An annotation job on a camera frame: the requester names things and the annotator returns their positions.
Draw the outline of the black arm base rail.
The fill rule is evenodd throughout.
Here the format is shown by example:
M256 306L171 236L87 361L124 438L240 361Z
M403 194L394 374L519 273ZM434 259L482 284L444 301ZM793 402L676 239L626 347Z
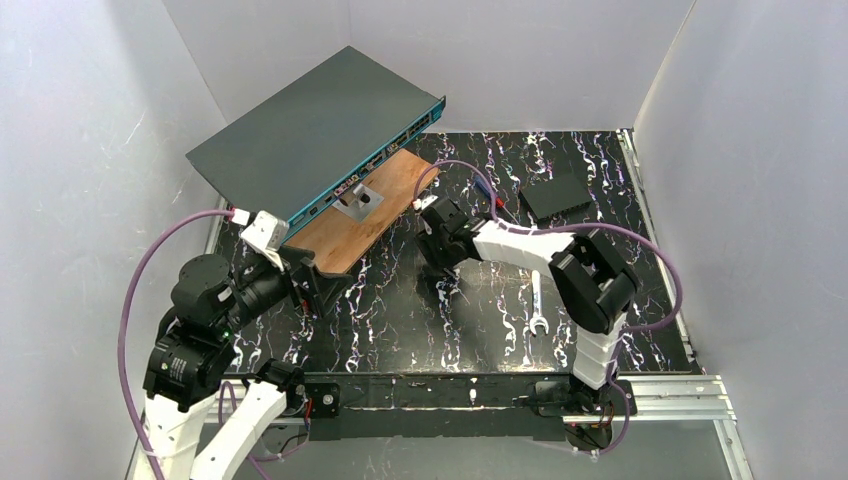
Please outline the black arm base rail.
M320 373L305 376L317 441L354 438L532 437L555 440L562 414L543 416L535 386L566 373Z

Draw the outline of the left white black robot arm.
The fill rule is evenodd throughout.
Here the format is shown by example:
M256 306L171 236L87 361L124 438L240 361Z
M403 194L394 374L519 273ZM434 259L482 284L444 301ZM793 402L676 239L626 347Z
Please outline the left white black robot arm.
M282 253L280 265L257 256L243 278L216 254L181 267L145 372L143 449L133 478L230 479L262 431L301 397L303 369L268 360L219 433L198 450L206 415L236 357L236 335L284 300L324 317L353 284L349 274L320 271L309 250L283 247Z

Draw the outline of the dark teal network switch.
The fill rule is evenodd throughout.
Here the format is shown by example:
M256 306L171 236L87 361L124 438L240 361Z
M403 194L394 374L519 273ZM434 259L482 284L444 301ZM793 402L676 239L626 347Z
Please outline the dark teal network switch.
M294 235L438 121L446 99L346 46L190 150L230 205Z

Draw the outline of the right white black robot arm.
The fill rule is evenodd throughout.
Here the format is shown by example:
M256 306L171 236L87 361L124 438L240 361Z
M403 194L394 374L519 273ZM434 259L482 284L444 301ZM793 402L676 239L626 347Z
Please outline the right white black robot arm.
M577 326L572 378L602 392L612 376L614 352L637 292L629 265L598 229L584 234L519 233L492 219L470 217L448 199L415 200L423 221L415 241L427 263L452 270L466 260L506 263L550 278Z

